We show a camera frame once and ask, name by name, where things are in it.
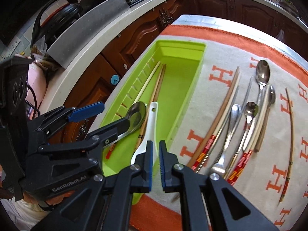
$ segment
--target white sleeve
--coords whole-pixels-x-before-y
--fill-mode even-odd
[[[1,203],[19,230],[29,231],[48,214],[39,205],[24,200],[16,202],[14,197],[12,200],[1,199]]]

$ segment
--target orange border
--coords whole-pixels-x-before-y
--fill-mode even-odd
[[[306,87],[308,87],[308,72],[303,67],[298,65],[291,58],[280,53],[278,50],[250,38],[216,28],[192,25],[170,25],[161,33],[161,35],[185,36],[216,41],[240,48],[264,58],[269,58],[272,62],[296,77]]]
[[[191,25],[170,25],[161,35],[185,36],[216,41],[264,58],[269,58],[308,87],[308,72],[305,69],[276,49],[250,38],[215,28]],[[141,197],[138,204],[132,206],[130,224],[139,231],[182,230],[181,215],[146,195]]]

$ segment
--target cable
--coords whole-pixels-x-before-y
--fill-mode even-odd
[[[31,88],[31,86],[30,86],[29,84],[27,84],[27,87],[28,87],[28,89],[31,91],[31,93],[32,93],[32,95],[33,95],[34,106],[33,106],[31,103],[29,103],[29,102],[28,102],[28,103],[29,103],[29,105],[32,106],[32,108],[34,108],[34,110],[38,113],[38,116],[40,116],[40,112],[39,112],[39,110],[38,110],[38,108],[37,108],[38,103],[37,103],[37,100],[36,100],[36,96],[35,96],[34,90],[33,90],[33,88]]]

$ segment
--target tablecloth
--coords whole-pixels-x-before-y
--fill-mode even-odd
[[[265,59],[269,63],[269,82],[275,87],[276,102],[270,111],[261,150],[252,155],[234,187],[280,230],[289,230],[308,203],[308,174],[305,172],[308,166],[308,134],[305,130],[308,119],[307,71],[272,47],[218,29],[171,25],[156,40],[161,39],[204,42],[207,45],[198,83],[170,147],[170,152],[176,154],[183,164],[189,161],[210,128],[236,67],[240,66],[241,80],[235,102],[241,105],[258,61]],[[289,187],[284,201],[279,204],[290,155],[290,111],[286,87],[294,112],[295,150]],[[249,100],[256,102],[258,92],[259,86],[254,80]],[[244,121],[242,117],[227,150],[227,159],[240,141]],[[225,131],[202,173],[208,172],[222,148],[224,136]],[[131,225],[140,231],[181,230],[180,203],[179,200],[172,202],[173,197],[173,193],[162,191],[160,174],[157,174],[153,179],[152,192],[143,195],[140,202],[132,207]]]

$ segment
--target person's hand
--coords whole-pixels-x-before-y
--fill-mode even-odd
[[[65,194],[56,196],[52,199],[46,200],[46,203],[48,205],[56,205],[59,204],[63,201],[64,197],[69,197],[71,194],[73,194],[75,191],[69,191]],[[23,193],[23,199],[25,202],[31,203],[31,204],[38,204],[38,201],[36,199],[34,199],[32,196],[30,196],[29,194],[27,194],[26,192]]]

